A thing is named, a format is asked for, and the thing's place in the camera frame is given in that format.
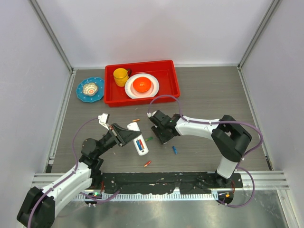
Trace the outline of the white air conditioner remote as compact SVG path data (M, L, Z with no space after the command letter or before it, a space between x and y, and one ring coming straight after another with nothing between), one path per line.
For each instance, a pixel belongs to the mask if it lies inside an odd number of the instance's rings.
M139 128L137 122L132 122L132 123L128 124L127 129L133 130L133 131L140 131L140 128ZM136 138L133 139L133 144L134 144L139 156L144 156L149 152L149 149L146 145L146 142L145 142L142 134L140 134L139 136L137 136Z

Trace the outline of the red battery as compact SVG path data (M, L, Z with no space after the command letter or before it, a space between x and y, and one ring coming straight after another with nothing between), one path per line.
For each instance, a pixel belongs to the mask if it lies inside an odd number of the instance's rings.
M140 150L144 150L144 145L143 145L141 139L138 140L138 145L140 147Z

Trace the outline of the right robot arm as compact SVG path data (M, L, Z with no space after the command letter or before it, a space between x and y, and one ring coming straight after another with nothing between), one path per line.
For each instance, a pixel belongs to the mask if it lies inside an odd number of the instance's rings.
M231 176L252 140L251 134L240 124L222 123L222 121L235 121L229 115L207 121L183 117L180 114L170 117L157 110L147 113L147 116L153 123L152 131L162 144L176 136L184 135L213 140L222 155L214 176L216 185L221 188L231 183Z

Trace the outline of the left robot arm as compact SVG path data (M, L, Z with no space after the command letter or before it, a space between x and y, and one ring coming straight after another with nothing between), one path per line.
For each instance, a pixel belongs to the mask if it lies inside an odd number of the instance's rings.
M49 228L60 211L87 188L97 189L101 184L100 156L115 145L124 146L141 135L139 129L122 128L114 123L100 139L83 141L81 157L74 167L56 181L39 189L31 188L17 214L17 221L27 228Z

